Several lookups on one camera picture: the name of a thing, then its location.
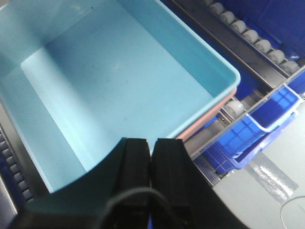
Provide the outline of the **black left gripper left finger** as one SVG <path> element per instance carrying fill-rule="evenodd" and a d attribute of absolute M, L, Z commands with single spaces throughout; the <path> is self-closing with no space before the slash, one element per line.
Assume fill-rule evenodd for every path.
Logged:
<path fill-rule="evenodd" d="M 38 229 L 145 229 L 150 153 L 146 140 L 123 138 L 79 179 L 26 205 Z"/>

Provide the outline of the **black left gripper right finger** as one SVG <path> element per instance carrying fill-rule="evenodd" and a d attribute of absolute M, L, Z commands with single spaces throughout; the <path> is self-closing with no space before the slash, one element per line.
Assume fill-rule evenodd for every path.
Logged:
<path fill-rule="evenodd" d="M 155 229 L 245 229 L 247 226 L 212 190 L 190 159 L 182 140 L 159 138 L 151 159 L 152 187 L 167 200 L 183 224 L 176 224 L 159 204 L 154 203 Z"/>

